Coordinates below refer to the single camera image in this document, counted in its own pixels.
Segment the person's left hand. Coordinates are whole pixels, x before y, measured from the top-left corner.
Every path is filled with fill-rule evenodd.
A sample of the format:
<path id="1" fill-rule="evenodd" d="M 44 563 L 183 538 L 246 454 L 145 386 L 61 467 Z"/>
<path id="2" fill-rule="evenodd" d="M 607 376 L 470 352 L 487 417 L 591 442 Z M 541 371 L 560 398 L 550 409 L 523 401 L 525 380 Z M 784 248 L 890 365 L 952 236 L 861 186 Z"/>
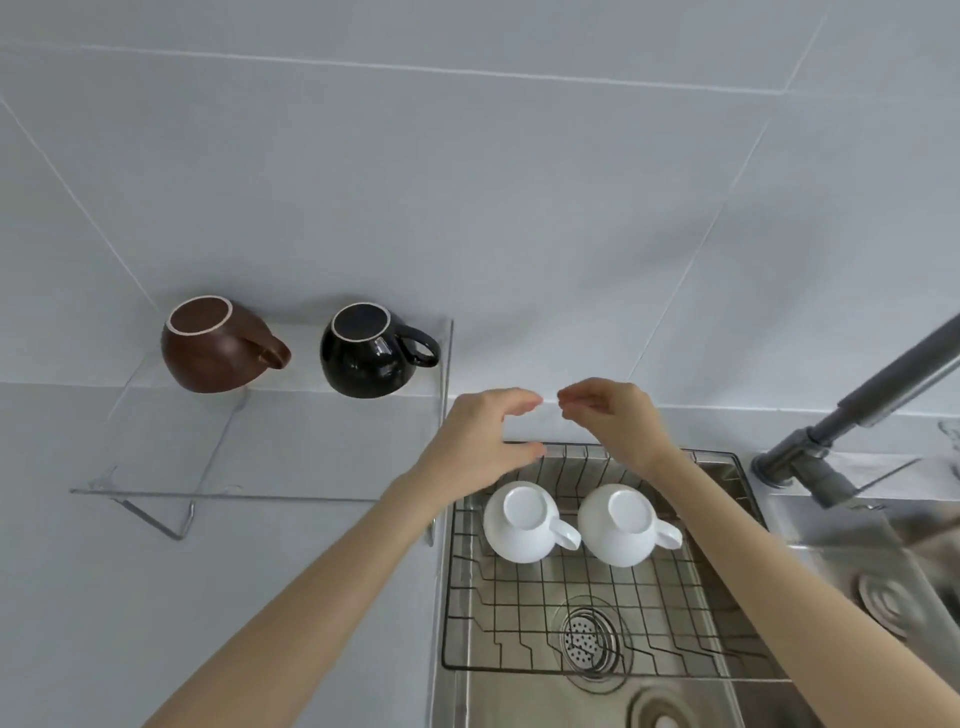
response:
<path id="1" fill-rule="evenodd" d="M 498 467 L 499 444 L 507 443 L 504 421 L 532 412 L 543 401 L 518 387 L 459 395 L 410 470 L 415 491 L 444 507 L 510 473 Z"/>

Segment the person's right hand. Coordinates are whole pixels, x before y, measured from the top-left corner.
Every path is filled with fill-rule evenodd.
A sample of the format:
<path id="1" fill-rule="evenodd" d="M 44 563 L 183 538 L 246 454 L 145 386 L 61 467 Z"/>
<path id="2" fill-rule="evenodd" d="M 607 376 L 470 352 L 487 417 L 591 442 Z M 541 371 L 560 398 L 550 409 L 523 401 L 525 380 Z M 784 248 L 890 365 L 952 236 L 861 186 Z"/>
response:
<path id="1" fill-rule="evenodd" d="M 651 397 L 630 382 L 605 380 L 605 415 L 578 423 L 609 455 L 644 480 L 657 481 L 667 464 L 684 459 L 671 442 Z"/>

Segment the person's left forearm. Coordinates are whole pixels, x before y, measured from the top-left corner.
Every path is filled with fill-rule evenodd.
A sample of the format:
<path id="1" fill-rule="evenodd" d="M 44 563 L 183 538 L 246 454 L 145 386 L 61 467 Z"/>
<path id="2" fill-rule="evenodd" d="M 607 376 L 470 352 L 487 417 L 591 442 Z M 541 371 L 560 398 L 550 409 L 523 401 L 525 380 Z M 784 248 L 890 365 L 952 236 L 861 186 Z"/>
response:
<path id="1" fill-rule="evenodd" d="M 394 480 L 142 728 L 291 728 L 428 524 L 496 479 L 411 470 Z"/>

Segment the person's right forearm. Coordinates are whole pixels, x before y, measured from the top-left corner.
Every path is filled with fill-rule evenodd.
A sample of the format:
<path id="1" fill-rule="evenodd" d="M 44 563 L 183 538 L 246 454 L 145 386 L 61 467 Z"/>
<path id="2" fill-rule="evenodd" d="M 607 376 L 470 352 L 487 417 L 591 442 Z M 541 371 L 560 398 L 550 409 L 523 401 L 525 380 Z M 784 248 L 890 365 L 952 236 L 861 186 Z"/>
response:
<path id="1" fill-rule="evenodd" d="M 824 728 L 960 728 L 960 694 L 677 447 L 630 468 L 675 509 Z"/>

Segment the white ceramic cup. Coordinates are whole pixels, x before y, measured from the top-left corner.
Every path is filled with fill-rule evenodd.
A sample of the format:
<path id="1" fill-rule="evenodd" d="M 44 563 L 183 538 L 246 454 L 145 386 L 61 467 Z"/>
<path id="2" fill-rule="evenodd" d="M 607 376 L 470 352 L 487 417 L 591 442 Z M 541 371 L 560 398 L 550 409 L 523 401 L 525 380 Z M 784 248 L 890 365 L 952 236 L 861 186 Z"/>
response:
<path id="1" fill-rule="evenodd" d="M 604 484 L 583 500 L 578 510 L 583 546 L 596 558 L 617 568 L 632 568 L 655 548 L 679 550 L 682 531 L 657 516 L 652 502 L 636 488 Z"/>
<path id="2" fill-rule="evenodd" d="M 558 505 L 544 488 L 515 480 L 499 487 L 483 513 L 486 541 L 492 550 L 515 564 L 532 564 L 555 547 L 576 551 L 580 532 L 563 520 Z"/>

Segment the black ceramic cup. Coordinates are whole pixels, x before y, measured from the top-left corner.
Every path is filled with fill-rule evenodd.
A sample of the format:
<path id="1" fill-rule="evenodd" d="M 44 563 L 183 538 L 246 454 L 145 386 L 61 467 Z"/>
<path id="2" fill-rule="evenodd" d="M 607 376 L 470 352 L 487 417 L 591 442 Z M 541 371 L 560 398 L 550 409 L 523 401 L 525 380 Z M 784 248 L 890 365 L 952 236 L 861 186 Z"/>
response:
<path id="1" fill-rule="evenodd" d="M 318 353 L 329 385 L 354 399 L 394 394 L 418 368 L 435 368 L 441 361 L 433 337 L 372 301 L 337 311 L 320 337 Z"/>

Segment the round perforated drain strainer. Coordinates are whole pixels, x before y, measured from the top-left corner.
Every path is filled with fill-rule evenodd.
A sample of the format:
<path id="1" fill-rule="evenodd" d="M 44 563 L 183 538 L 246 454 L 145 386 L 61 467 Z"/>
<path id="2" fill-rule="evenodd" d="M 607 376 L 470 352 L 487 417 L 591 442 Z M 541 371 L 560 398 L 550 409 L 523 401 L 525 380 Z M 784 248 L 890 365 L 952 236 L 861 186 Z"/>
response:
<path id="1" fill-rule="evenodd" d="M 579 690 L 605 696 L 632 673 L 634 646 L 628 627 L 608 602 L 588 595 L 560 605 L 547 631 L 561 673 Z"/>

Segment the clear acrylic shelf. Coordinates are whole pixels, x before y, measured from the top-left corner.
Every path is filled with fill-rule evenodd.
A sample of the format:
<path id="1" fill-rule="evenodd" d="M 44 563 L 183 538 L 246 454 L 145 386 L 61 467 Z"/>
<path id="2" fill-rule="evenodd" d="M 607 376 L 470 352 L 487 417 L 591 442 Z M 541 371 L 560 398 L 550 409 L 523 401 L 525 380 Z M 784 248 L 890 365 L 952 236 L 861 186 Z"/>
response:
<path id="1" fill-rule="evenodd" d="M 371 504 L 409 468 L 447 409 L 454 321 L 410 316 L 440 362 L 398 392 L 350 398 L 321 369 L 318 322 L 269 321 L 293 353 L 245 388 L 193 394 L 156 347 L 109 411 L 96 459 L 69 489 L 112 501 L 174 541 L 200 504 Z"/>

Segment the grey metal faucet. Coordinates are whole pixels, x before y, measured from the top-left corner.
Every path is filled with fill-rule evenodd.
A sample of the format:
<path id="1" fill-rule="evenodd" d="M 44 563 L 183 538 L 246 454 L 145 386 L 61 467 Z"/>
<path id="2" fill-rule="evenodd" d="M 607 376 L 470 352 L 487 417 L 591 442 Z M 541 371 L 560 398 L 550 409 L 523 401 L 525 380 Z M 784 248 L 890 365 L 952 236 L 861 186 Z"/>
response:
<path id="1" fill-rule="evenodd" d="M 847 394 L 817 423 L 792 432 L 754 457 L 753 475 L 769 487 L 796 481 L 813 501 L 830 509 L 866 492 L 827 461 L 835 442 L 856 428 L 870 428 L 960 368 L 960 313 Z"/>

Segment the stainless steel sink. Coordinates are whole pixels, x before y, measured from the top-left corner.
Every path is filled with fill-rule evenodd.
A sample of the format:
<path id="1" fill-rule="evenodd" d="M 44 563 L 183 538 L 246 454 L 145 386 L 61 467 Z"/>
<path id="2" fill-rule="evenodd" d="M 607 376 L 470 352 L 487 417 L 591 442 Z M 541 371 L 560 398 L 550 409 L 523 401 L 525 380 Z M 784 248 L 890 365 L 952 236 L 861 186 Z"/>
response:
<path id="1" fill-rule="evenodd" d="M 815 575 L 865 615 L 856 578 L 901 583 L 915 608 L 906 640 L 918 659 L 960 694 L 960 501 L 883 497 L 822 509 L 804 494 L 756 484 L 733 453 L 689 458 Z M 450 514 L 443 548 L 443 600 L 426 728 L 821 728 L 786 682 L 628 678 L 617 691 L 582 691 L 564 675 L 488 673 L 443 667 Z"/>

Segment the brown ceramic cup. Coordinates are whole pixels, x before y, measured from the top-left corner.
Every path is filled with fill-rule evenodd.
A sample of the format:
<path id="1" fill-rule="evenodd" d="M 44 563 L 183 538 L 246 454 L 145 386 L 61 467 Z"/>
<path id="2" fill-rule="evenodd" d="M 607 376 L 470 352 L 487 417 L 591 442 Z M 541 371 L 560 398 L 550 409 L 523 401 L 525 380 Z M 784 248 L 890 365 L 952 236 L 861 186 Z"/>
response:
<path id="1" fill-rule="evenodd" d="M 175 382 L 196 394 L 222 394 L 283 370 L 292 351 L 258 314 L 219 295 L 191 297 L 167 317 L 162 360 Z"/>

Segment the round metal drain plug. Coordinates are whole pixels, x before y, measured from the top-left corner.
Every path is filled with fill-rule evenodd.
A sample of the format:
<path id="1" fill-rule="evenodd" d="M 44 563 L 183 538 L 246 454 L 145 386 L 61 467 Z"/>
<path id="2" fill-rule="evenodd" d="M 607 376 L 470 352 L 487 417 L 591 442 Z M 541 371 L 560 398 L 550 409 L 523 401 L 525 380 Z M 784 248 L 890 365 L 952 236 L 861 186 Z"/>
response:
<path id="1" fill-rule="evenodd" d="M 907 639 L 915 608 L 902 583 L 876 573 L 862 572 L 855 578 L 855 591 L 861 607 L 875 622 L 897 639 Z"/>

